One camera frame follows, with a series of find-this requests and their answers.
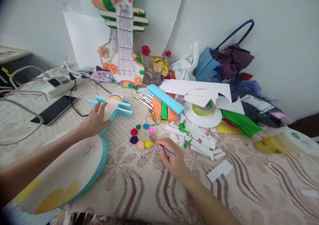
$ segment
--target paintbrush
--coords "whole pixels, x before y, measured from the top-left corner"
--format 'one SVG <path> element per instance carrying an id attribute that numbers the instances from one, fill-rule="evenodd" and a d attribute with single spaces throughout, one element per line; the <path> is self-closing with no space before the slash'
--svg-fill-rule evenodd
<path id="1" fill-rule="evenodd" d="M 167 152 L 170 152 L 173 156 L 176 157 L 176 155 L 174 155 L 174 154 L 173 154 L 169 149 L 167 149 L 165 146 L 162 146 L 162 147 L 163 147 Z"/>

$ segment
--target bag handle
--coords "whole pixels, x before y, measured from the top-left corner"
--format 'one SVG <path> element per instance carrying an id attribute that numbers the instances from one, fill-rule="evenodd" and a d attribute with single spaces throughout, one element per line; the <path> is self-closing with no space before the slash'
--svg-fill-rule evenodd
<path id="1" fill-rule="evenodd" d="M 245 33 L 245 35 L 242 37 L 242 39 L 239 40 L 238 44 L 240 44 L 245 39 L 245 37 L 247 37 L 247 35 L 250 33 L 250 31 L 252 30 L 252 28 L 255 25 L 255 23 L 252 19 L 243 23 L 239 28 L 237 28 L 235 31 L 233 31 L 221 44 L 219 44 L 219 46 L 217 48 L 215 48 L 215 50 L 218 51 L 221 45 L 223 45 L 228 39 L 230 39 L 235 33 L 237 33 L 243 26 L 245 26 L 248 23 L 251 23 L 251 25 L 250 25 L 249 29 L 247 30 L 247 32 Z"/>

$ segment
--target blue bag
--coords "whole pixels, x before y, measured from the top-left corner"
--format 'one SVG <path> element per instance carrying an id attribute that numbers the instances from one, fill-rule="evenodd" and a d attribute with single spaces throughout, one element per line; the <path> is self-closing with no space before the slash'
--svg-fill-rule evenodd
<path id="1" fill-rule="evenodd" d="M 252 19 L 248 20 L 247 22 L 243 23 L 239 28 L 233 31 L 219 46 L 215 49 L 207 47 L 205 51 L 199 57 L 198 65 L 194 69 L 193 75 L 195 76 L 197 81 L 202 82 L 220 82 L 221 78 L 219 77 L 220 72 L 222 70 L 221 64 L 212 58 L 212 55 L 217 53 L 219 48 L 228 40 L 230 39 L 235 33 L 237 33 L 243 26 L 246 24 L 251 23 L 251 26 L 245 33 L 245 35 L 239 40 L 238 44 L 240 44 L 245 37 L 250 33 L 254 26 L 254 21 Z"/>

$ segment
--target hand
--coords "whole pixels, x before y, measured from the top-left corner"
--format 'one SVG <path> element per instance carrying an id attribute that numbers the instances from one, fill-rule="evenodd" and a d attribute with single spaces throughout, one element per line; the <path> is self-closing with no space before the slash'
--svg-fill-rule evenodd
<path id="1" fill-rule="evenodd" d="M 164 138 L 156 141 L 156 145 L 160 151 L 160 158 L 163 161 L 168 171 L 180 182 L 186 183 L 189 179 L 190 170 L 186 167 L 184 162 L 184 155 L 182 149 L 174 143 L 170 138 Z M 176 155 L 167 156 L 165 146 L 172 153 Z"/>
<path id="2" fill-rule="evenodd" d="M 83 138 L 95 136 L 111 124 L 110 120 L 103 123 L 107 102 L 100 105 L 101 102 L 98 101 L 90 111 L 88 117 L 75 128 L 76 133 L 83 136 Z"/>

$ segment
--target tape roll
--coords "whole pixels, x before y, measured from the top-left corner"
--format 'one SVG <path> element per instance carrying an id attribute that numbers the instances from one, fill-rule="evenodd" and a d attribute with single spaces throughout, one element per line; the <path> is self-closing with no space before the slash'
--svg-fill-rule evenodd
<path id="1" fill-rule="evenodd" d="M 215 112 L 216 106 L 214 105 L 214 102 L 210 100 L 204 108 L 192 104 L 192 110 L 195 112 L 196 115 L 210 116 Z"/>

